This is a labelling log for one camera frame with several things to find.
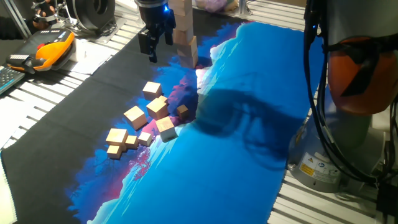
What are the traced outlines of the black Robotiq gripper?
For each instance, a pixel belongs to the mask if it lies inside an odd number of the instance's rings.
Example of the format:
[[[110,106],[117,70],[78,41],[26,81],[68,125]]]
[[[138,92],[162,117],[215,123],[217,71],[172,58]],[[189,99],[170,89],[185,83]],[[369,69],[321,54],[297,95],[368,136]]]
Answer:
[[[173,45],[173,31],[176,26],[174,11],[168,4],[160,4],[155,7],[139,6],[141,19],[146,28],[143,28],[138,34],[140,51],[149,56],[149,60],[157,63],[156,47],[158,38],[152,34],[163,34],[165,43]]]

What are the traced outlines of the bare human hand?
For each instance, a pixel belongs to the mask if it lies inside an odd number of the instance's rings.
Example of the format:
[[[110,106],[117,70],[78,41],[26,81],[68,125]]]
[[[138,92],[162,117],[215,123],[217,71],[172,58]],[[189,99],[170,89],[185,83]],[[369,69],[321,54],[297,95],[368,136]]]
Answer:
[[[39,15],[35,15],[32,18],[32,23],[35,29],[44,30],[54,25],[56,21],[46,21],[44,18],[39,17]]]

